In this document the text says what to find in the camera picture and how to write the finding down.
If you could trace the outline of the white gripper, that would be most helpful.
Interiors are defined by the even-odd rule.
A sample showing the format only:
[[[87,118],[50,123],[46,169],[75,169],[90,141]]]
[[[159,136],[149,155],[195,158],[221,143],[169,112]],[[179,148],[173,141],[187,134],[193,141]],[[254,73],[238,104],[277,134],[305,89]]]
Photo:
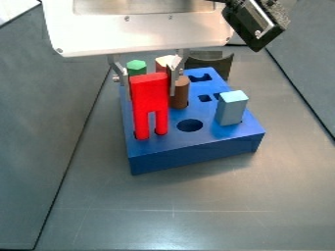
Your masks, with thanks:
[[[64,57],[107,55],[112,80],[129,84],[120,53],[178,49],[167,60],[169,93],[190,50],[227,44],[234,29],[225,6],[209,0],[42,0],[47,31]]]

